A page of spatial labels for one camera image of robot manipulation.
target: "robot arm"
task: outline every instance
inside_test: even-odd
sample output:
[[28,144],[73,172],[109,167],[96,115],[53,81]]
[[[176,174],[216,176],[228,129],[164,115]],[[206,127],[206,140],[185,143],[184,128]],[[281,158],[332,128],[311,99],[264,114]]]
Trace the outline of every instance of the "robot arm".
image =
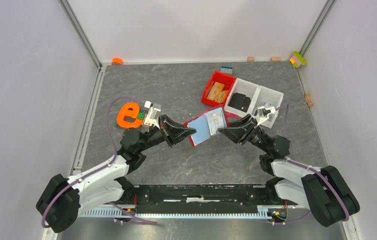
[[[269,197],[302,205],[325,227],[359,212],[360,205],[339,171],[334,166],[305,166],[288,158],[290,141],[283,136],[270,137],[259,127],[275,108],[260,107],[258,111],[257,117],[248,114],[218,131],[236,144],[250,142],[265,152],[259,156],[260,166],[264,172],[276,176],[266,183]],[[343,207],[329,187],[335,190]]]
[[129,128],[122,134],[122,147],[117,152],[115,161],[112,162],[114,157],[111,157],[68,178],[61,174],[52,177],[36,208],[43,215],[55,196],[68,188],[51,205],[45,218],[54,232],[62,232],[73,224],[79,215],[102,204],[118,201],[124,196],[126,185],[130,184],[124,176],[138,169],[146,159],[142,151],[162,142],[172,147],[195,132],[195,129],[184,127],[167,115],[159,116],[147,132]]

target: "small wooden block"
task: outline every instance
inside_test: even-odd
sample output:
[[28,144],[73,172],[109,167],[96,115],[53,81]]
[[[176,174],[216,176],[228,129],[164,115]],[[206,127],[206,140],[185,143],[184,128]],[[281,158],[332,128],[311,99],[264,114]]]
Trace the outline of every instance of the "small wooden block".
[[314,103],[311,101],[311,93],[310,92],[305,93],[305,101],[306,101],[306,105],[309,108],[314,105]]

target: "red plastic bin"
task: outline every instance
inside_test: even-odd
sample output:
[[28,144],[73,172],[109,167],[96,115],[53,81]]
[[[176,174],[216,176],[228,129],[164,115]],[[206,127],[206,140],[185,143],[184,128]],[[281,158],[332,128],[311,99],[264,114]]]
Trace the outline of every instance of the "red plastic bin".
[[235,81],[236,81],[235,77],[227,75],[227,74],[219,72],[219,71],[215,71],[212,74],[212,77],[210,78],[206,87],[204,88],[201,102],[206,104],[206,105],[212,106],[212,107],[216,107],[218,105],[224,105],[227,102],[228,95],[225,97],[223,103],[219,103],[217,101],[207,99],[206,97],[208,96],[209,92],[212,89],[212,86],[214,85],[213,82],[224,84],[224,88],[222,89],[222,91],[228,90],[228,94],[230,94],[231,89],[233,89],[233,87],[234,87]]

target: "colorful lego brick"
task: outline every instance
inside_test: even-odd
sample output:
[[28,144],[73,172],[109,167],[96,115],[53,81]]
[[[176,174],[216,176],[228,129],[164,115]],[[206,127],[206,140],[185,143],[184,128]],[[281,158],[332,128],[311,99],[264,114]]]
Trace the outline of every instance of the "colorful lego brick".
[[137,118],[143,120],[143,119],[145,119],[145,116],[146,116],[145,113],[139,112],[138,115],[137,115]]
[[307,61],[297,51],[293,52],[293,56],[290,58],[290,62],[295,68],[307,64]]
[[221,66],[220,72],[223,73],[223,74],[232,75],[233,74],[233,68],[230,67],[230,66]]

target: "black object in bin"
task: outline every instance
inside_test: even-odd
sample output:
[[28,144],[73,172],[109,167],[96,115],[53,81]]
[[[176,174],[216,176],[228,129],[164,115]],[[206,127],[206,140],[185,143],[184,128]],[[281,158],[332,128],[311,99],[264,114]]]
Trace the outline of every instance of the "black object in bin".
[[228,103],[228,106],[247,113],[249,105],[251,104],[251,98],[241,93],[234,93]]

